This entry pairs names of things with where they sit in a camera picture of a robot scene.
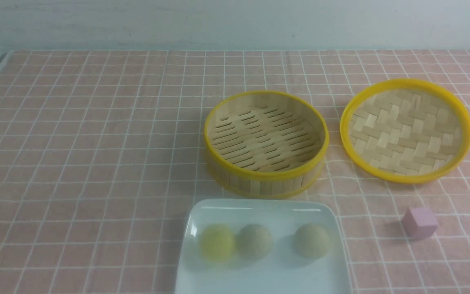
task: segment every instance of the yellow plastic rim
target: yellow plastic rim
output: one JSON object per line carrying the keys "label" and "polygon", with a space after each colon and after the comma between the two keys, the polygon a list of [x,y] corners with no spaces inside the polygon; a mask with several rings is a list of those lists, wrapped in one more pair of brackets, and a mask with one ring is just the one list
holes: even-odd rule
{"label": "yellow plastic rim", "polygon": [[324,168],[324,165],[320,166],[319,170],[317,171],[317,175],[315,177],[313,177],[313,179],[311,179],[310,182],[308,182],[304,187],[302,187],[298,190],[295,190],[295,191],[287,192],[285,194],[279,194],[279,195],[273,195],[273,196],[263,196],[263,195],[259,195],[259,194],[249,194],[249,193],[245,193],[241,190],[236,190],[236,189],[232,188],[230,185],[228,185],[228,183],[224,182],[220,177],[218,177],[213,172],[213,170],[211,169],[209,163],[207,164],[207,168],[209,170],[209,173],[213,177],[213,179],[215,181],[217,181],[217,183],[219,183],[223,188],[225,188],[226,190],[228,190],[232,193],[241,195],[242,197],[246,197],[246,198],[249,198],[249,199],[288,199],[288,198],[291,198],[293,196],[296,196],[296,195],[304,192],[309,187],[311,187],[319,179],[319,175],[321,174],[322,169]]}
{"label": "yellow plastic rim", "polygon": [[[349,139],[348,129],[349,121],[351,120],[351,117],[353,116],[353,113],[355,112],[356,108],[358,108],[369,97],[380,92],[394,89],[420,89],[426,91],[430,94],[435,95],[436,97],[442,98],[457,113],[460,124],[462,125],[463,141],[460,146],[459,152],[452,160],[450,160],[450,162],[448,162],[448,164],[444,165],[444,167],[425,175],[396,175],[371,166],[368,162],[363,160],[362,157],[360,157],[360,155],[353,148],[353,145],[351,144],[351,141]],[[351,160],[353,160],[361,168],[365,169],[366,172],[376,177],[388,180],[390,182],[403,184],[425,183],[440,178],[455,169],[455,167],[459,165],[459,163],[468,153],[470,149],[470,115],[463,103],[455,95],[453,95],[446,89],[433,84],[432,82],[426,82],[424,80],[414,80],[410,78],[386,80],[384,82],[379,82],[378,84],[364,89],[363,91],[358,93],[358,95],[356,95],[353,99],[351,99],[349,104],[347,104],[342,115],[340,124],[340,134],[342,139],[342,145],[344,146],[344,149],[351,158]]]}
{"label": "yellow plastic rim", "polygon": [[[256,171],[255,172],[255,171],[250,171],[249,169],[243,169],[243,168],[240,168],[238,166],[232,165],[229,162],[227,162],[224,158],[222,158],[217,151],[215,151],[215,149],[213,148],[213,145],[211,144],[211,142],[209,141],[209,138],[208,138],[208,125],[210,124],[211,117],[213,116],[213,113],[215,113],[215,111],[217,111],[222,105],[224,105],[225,103],[230,102],[231,100],[237,99],[241,96],[259,95],[259,94],[276,94],[276,95],[282,95],[282,96],[294,99],[297,102],[300,102],[300,103],[304,104],[305,106],[307,106],[312,112],[315,113],[315,115],[317,115],[317,117],[320,119],[322,125],[324,126],[324,136],[325,136],[325,138],[324,138],[324,143],[322,144],[321,149],[315,155],[315,157],[313,157],[311,160],[309,160],[305,164],[303,164],[299,167],[296,167],[294,169],[289,169],[287,171],[282,171],[282,172],[278,171],[278,172],[274,172],[274,173],[264,173],[262,171]],[[283,180],[283,179],[289,179],[289,178],[293,178],[293,177],[303,175],[303,174],[311,171],[315,167],[315,165],[317,165],[317,163],[319,161],[323,160],[324,154],[326,153],[326,150],[328,149],[328,145],[329,145],[328,126],[326,125],[326,122],[324,121],[324,119],[322,118],[320,113],[313,106],[311,106],[310,104],[308,104],[304,100],[302,100],[298,97],[295,97],[293,95],[290,95],[288,93],[282,93],[282,92],[279,92],[279,91],[249,91],[249,92],[244,92],[244,93],[240,93],[240,94],[237,94],[237,95],[233,95],[232,97],[229,97],[228,99],[224,100],[223,102],[221,102],[217,106],[215,106],[210,111],[210,113],[208,114],[208,116],[206,118],[206,122],[204,123],[203,136],[204,136],[204,142],[206,143],[206,148],[207,148],[209,154],[212,155],[213,159],[218,164],[220,164],[222,167],[227,169],[230,173],[234,173],[238,176],[246,177],[250,180]]]}

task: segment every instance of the yellow dumpling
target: yellow dumpling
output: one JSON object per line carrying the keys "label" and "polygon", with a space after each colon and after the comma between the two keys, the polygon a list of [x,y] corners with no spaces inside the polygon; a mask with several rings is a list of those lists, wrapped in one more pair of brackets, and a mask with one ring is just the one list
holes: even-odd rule
{"label": "yellow dumpling", "polygon": [[213,262],[225,262],[235,251],[235,237],[227,225],[210,225],[199,236],[202,255]]}

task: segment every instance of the bamboo steamer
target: bamboo steamer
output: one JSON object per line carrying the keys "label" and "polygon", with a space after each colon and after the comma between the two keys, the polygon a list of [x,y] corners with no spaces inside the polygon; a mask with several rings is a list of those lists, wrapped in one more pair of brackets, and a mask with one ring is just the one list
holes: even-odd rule
{"label": "bamboo steamer", "polygon": [[249,198],[282,199],[306,190],[324,165],[328,127],[303,100],[252,91],[217,105],[204,126],[214,179]]}
{"label": "bamboo steamer", "polygon": [[341,120],[344,149],[377,177],[416,184],[442,177],[470,149],[462,102],[423,80],[387,80],[358,93]]}

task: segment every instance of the wooden block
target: wooden block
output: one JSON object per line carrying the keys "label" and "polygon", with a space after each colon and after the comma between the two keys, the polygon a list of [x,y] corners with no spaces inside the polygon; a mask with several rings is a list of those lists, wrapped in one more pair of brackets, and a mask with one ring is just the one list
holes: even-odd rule
{"label": "wooden block", "polygon": [[438,229],[438,221],[428,207],[407,209],[401,223],[407,236],[416,240],[429,238]]}

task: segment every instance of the white plate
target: white plate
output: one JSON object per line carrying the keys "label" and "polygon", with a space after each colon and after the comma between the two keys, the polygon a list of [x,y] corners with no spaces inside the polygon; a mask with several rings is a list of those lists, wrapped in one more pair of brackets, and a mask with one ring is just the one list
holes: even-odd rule
{"label": "white plate", "polygon": [[[237,253],[213,264],[201,256],[197,237],[208,225],[224,223],[237,234],[250,223],[268,227],[272,252],[250,263]],[[311,262],[293,249],[295,231],[318,223],[331,236],[328,254]],[[320,203],[283,200],[208,199],[190,212],[177,270],[175,294],[351,294],[344,246],[333,212]]]}

